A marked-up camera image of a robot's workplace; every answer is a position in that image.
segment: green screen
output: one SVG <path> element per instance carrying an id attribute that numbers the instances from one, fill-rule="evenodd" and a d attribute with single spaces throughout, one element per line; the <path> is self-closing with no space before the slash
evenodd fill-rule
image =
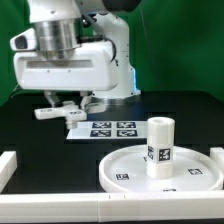
<path id="1" fill-rule="evenodd" d="M 9 40 L 30 25 L 25 0 L 0 3 L 2 104 L 16 86 Z M 121 14 L 130 25 L 138 88 L 205 91 L 224 101 L 223 10 L 223 0 L 143 0 L 141 8 Z"/>

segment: white cylindrical object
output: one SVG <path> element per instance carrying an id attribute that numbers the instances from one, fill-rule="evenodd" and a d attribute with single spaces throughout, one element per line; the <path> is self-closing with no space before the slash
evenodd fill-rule
<path id="1" fill-rule="evenodd" d="M 173 141 L 175 121 L 166 117 L 148 120 L 147 174 L 152 178 L 166 179 L 173 173 Z"/>

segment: white robot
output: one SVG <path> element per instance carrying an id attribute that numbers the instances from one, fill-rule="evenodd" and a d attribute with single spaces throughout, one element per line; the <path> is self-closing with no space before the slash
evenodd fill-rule
<path id="1" fill-rule="evenodd" d="M 86 113 L 102 112 L 98 99 L 124 99 L 140 94 L 135 69 L 129 63 L 129 27 L 108 11 L 132 11 L 141 0 L 28 0 L 35 29 L 14 37 L 14 68 L 19 85 L 44 90 L 52 107 L 36 110 L 38 119 L 64 116 L 68 129 L 86 120 Z M 92 23 L 94 35 L 80 37 L 76 25 Z M 52 91 L 80 91 L 81 108 L 74 102 L 58 107 Z"/>

